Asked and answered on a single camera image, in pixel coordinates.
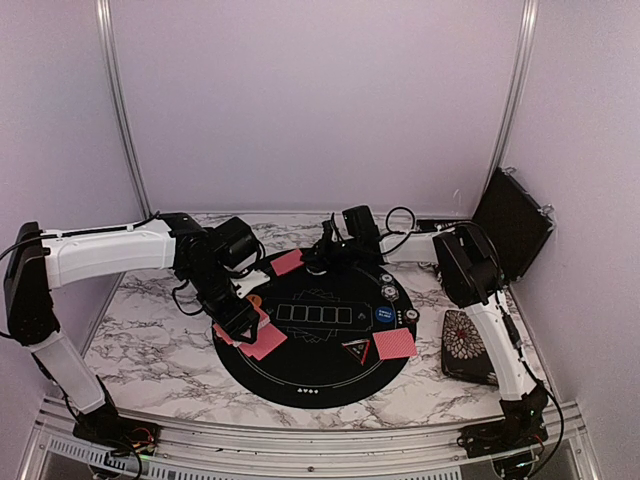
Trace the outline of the grey chip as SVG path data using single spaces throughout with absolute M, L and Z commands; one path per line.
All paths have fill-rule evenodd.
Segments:
M 393 285 L 385 286 L 381 293 L 382 296 L 390 302 L 394 302 L 399 299 L 399 290 Z

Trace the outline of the orange big blind button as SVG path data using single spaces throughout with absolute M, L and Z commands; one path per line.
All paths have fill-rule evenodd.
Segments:
M 248 296 L 248 299 L 250 300 L 250 302 L 256 307 L 256 308 L 260 308 L 262 305 L 262 298 L 258 295 L 254 295 L 251 294 Z

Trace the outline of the blue small blind button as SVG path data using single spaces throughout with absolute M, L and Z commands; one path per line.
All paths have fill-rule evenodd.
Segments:
M 396 312 L 392 308 L 377 308 L 375 311 L 375 319 L 386 329 L 392 329 L 396 327 Z

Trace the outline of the red playing card deck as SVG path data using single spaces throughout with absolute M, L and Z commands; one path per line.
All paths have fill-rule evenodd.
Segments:
M 258 332 L 270 322 L 270 317 L 260 308 L 255 309 L 249 305 L 247 309 L 237 315 L 214 321 L 212 329 L 228 344 L 247 343 L 254 344 L 258 340 Z

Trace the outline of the red card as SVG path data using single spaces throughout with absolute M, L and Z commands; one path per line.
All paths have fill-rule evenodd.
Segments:
M 415 339 L 408 328 L 401 328 L 386 331 L 385 342 L 394 348 L 409 348 L 415 344 Z
M 300 249 L 287 252 L 270 262 L 276 276 L 287 275 L 304 265 L 303 253 Z
M 406 329 L 378 332 L 373 335 L 379 358 L 391 360 L 417 355 L 412 334 Z
M 299 265 L 303 264 L 302 255 L 303 253 L 300 249 L 288 252 L 284 256 L 285 264 L 289 265 L 291 268 L 297 268 Z
M 256 341 L 254 344 L 242 343 L 239 350 L 245 356 L 260 361 L 269 355 L 276 347 L 277 344 L 274 344 L 273 342 Z
M 273 342 L 274 344 L 277 344 L 277 347 L 279 347 L 286 340 L 287 336 L 271 324 L 265 326 L 258 332 L 257 341 L 259 342 Z

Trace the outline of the red chip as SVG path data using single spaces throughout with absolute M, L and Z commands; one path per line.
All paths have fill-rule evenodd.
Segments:
M 420 314 L 415 309 L 407 309 L 403 313 L 403 321 L 406 324 L 415 324 L 419 321 L 419 319 L 420 319 Z

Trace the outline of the red triangle all-in marker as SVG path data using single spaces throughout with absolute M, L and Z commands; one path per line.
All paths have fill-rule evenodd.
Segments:
M 372 341 L 369 338 L 343 342 L 341 346 L 361 366 L 366 364 Z

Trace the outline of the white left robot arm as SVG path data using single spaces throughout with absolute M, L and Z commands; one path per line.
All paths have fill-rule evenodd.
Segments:
M 6 337 L 28 349 L 106 445 L 125 438 L 126 423 L 107 387 L 67 335 L 56 300 L 89 293 L 129 272 L 166 270 L 192 287 L 206 314 L 232 340 L 253 343 L 260 316 L 248 296 L 266 284 L 263 249 L 251 227 L 232 217 L 205 227 L 187 213 L 156 213 L 135 223 L 76 230 L 23 224 L 2 252 Z

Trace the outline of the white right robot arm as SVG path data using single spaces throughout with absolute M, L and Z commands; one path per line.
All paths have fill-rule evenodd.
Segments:
M 533 433 L 533 418 L 546 408 L 550 394 L 522 349 L 520 332 L 506 306 L 509 278 L 486 230 L 475 222 L 460 221 L 426 232 L 418 228 L 416 218 L 402 230 L 390 226 L 379 230 L 364 205 L 342 216 L 347 234 L 341 234 L 334 218 L 324 221 L 320 239 L 303 254 L 307 269 L 320 274 L 357 261 L 435 263 L 445 294 L 475 326 L 494 367 L 506 417 L 497 423 L 495 438 L 506 448 L 519 446 Z

